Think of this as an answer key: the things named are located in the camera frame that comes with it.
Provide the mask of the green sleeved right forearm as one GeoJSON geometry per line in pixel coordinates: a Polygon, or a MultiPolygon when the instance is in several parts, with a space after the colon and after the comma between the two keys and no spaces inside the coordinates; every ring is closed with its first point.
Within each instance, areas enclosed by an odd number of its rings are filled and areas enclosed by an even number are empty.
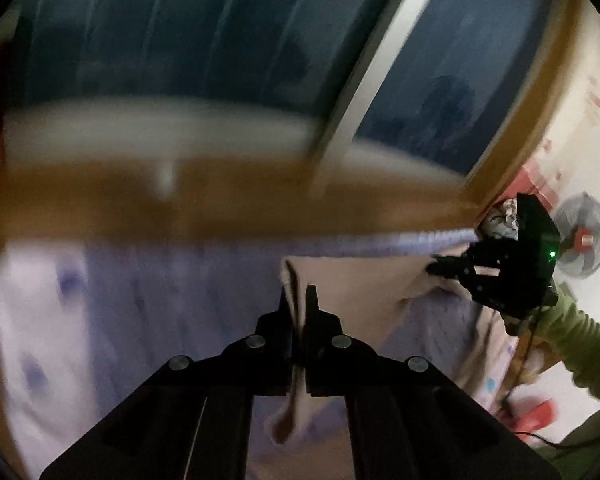
{"type": "Polygon", "coordinates": [[[544,307],[535,332],[572,374],[574,384],[600,400],[600,323],[579,309],[562,289],[553,307],[544,307]]]}

